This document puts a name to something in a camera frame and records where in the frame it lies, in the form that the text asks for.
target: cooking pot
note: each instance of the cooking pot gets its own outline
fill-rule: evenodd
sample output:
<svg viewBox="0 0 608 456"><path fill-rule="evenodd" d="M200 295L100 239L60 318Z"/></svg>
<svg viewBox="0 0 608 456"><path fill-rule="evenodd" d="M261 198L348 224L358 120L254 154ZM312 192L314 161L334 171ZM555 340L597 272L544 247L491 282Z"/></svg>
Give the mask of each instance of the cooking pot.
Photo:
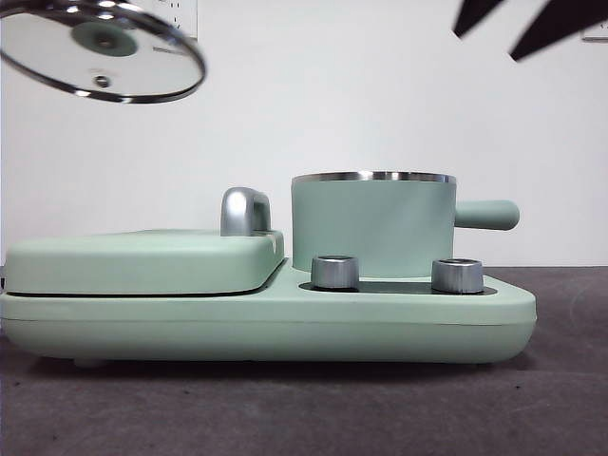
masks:
<svg viewBox="0 0 608 456"><path fill-rule="evenodd" d="M508 200L456 202L456 179L432 173L357 171L292 181L294 267L314 257L359 259L361 276L430 276L453 256L454 226L510 230L520 213Z"/></svg>

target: gray carpet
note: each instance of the gray carpet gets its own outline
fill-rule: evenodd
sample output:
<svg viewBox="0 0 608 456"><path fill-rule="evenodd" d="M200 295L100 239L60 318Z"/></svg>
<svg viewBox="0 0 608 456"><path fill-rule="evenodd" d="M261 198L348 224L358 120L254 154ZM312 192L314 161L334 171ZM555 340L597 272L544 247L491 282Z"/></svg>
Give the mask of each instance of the gray carpet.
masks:
<svg viewBox="0 0 608 456"><path fill-rule="evenodd" d="M608 268L488 268L538 299L496 365L115 362L0 338L4 456L608 455Z"/></svg>

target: metal handle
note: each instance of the metal handle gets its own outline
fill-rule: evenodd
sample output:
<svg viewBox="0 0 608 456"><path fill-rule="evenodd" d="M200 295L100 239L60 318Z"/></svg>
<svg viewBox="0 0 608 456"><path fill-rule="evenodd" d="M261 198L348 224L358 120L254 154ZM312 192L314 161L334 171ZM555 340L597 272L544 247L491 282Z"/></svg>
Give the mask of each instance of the metal handle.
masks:
<svg viewBox="0 0 608 456"><path fill-rule="evenodd" d="M221 200L221 236L252 236L270 231L270 202L253 188L232 187Z"/></svg>

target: silver knob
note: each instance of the silver knob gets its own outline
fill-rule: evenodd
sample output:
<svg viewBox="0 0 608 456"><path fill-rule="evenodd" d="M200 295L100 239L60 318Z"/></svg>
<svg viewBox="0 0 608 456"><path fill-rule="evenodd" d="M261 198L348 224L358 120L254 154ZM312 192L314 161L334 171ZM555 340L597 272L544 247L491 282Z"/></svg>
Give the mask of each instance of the silver knob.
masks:
<svg viewBox="0 0 608 456"><path fill-rule="evenodd" d="M359 288L359 261L354 256L315 256L311 268L313 286L328 289Z"/></svg>
<svg viewBox="0 0 608 456"><path fill-rule="evenodd" d="M447 293L472 294L484 290L484 266L476 259L450 258L433 261L431 272L433 290Z"/></svg>

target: white background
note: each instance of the white background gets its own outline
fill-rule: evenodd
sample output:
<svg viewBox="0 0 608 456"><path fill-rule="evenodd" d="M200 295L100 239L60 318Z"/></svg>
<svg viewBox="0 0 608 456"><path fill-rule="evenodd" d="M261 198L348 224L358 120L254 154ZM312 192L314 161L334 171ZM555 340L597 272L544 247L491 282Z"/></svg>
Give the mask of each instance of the white background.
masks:
<svg viewBox="0 0 608 456"><path fill-rule="evenodd" d="M201 0L208 80L172 104L80 99L4 66L3 253L23 238L218 227L232 185L268 194L289 252L292 176L387 169L520 205L511 232L457 230L457 256L608 264L608 45L577 35L515 64L507 51L542 2L504 2L464 41L450 31L459 3Z"/></svg>

